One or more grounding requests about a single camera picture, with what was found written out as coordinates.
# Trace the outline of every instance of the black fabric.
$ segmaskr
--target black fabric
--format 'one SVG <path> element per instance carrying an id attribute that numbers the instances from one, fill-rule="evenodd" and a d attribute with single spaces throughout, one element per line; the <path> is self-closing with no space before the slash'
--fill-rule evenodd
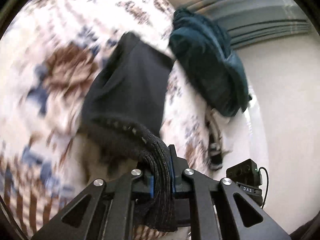
<path id="1" fill-rule="evenodd" d="M 135 224 L 176 231 L 170 152 L 158 137 L 173 61 L 133 33 L 122 36 L 94 80 L 82 108 L 82 130 L 108 154 L 147 165 L 154 198 L 136 203 Z"/>
<path id="2" fill-rule="evenodd" d="M 313 220 L 295 230 L 290 237 L 292 240 L 319 240 L 320 212 L 313 218 Z"/>
<path id="3" fill-rule="evenodd" d="M 169 46 L 195 89 L 223 116 L 245 111 L 248 84 L 228 33 L 215 22 L 187 9 L 174 13 Z"/>

